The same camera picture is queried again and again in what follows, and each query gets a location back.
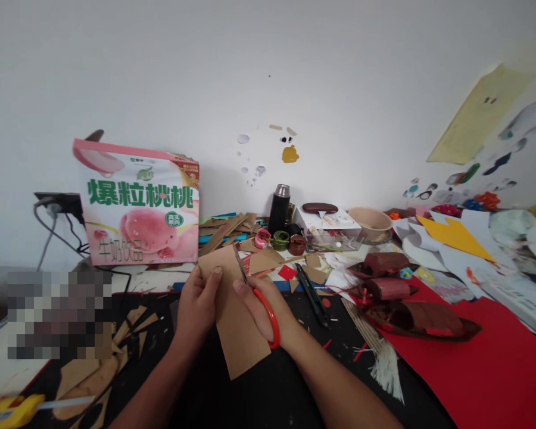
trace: black thermos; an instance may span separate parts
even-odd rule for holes
[[[278,185],[272,197],[272,208],[270,209],[270,220],[268,221],[268,232],[273,236],[276,231],[282,231],[286,226],[289,204],[290,187],[288,185]]]

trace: red scissors handle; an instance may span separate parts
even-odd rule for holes
[[[274,341],[268,341],[268,345],[271,349],[277,349],[280,347],[280,327],[278,326],[278,321],[276,320],[276,315],[274,314],[274,310],[272,310],[272,306],[268,302],[268,300],[262,295],[262,292],[260,292],[258,289],[253,289],[254,295],[258,297],[260,302],[264,305],[264,308],[266,308],[266,312],[268,313],[268,318],[270,319],[270,325],[272,325],[272,332],[274,332]]]

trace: yellow paper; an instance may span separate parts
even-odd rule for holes
[[[478,81],[427,162],[466,164],[536,76],[499,65]]]
[[[429,235],[447,246],[473,254],[475,256],[496,262],[490,254],[472,236],[468,229],[456,219],[447,219],[448,225],[437,223],[434,220],[417,216],[419,222],[423,224]]]

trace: white wall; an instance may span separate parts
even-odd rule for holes
[[[536,0],[0,1],[0,265],[37,264],[33,192],[75,191],[71,143],[97,128],[199,160],[204,215],[262,212],[277,183],[296,203],[404,205],[415,176],[426,188],[464,170],[425,160],[482,74],[529,39]],[[298,132],[297,163],[269,124]],[[531,146],[496,173],[519,181],[507,203],[536,202]],[[259,163],[250,187],[240,169]],[[43,267],[75,261],[53,240]]]

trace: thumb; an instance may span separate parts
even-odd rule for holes
[[[222,279],[222,267],[215,267],[208,277],[207,284],[201,293],[201,297],[206,300],[214,301],[216,291],[219,289],[220,280]]]
[[[264,308],[264,304],[254,295],[252,289],[241,279],[236,280],[232,287],[236,295],[242,300],[254,321],[260,333],[268,341],[274,340],[274,332],[272,331],[272,325],[270,324],[270,318]]]

